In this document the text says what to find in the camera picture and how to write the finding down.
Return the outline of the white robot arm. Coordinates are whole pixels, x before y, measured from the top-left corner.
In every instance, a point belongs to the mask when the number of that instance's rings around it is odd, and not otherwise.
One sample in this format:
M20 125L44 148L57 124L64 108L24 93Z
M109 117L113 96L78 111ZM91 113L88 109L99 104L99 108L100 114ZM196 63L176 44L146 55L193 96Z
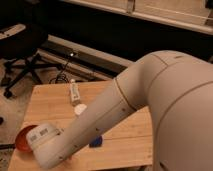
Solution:
M64 131L41 124L27 142L40 167L51 169L144 107L153 171L213 171L213 64L171 50L133 63Z

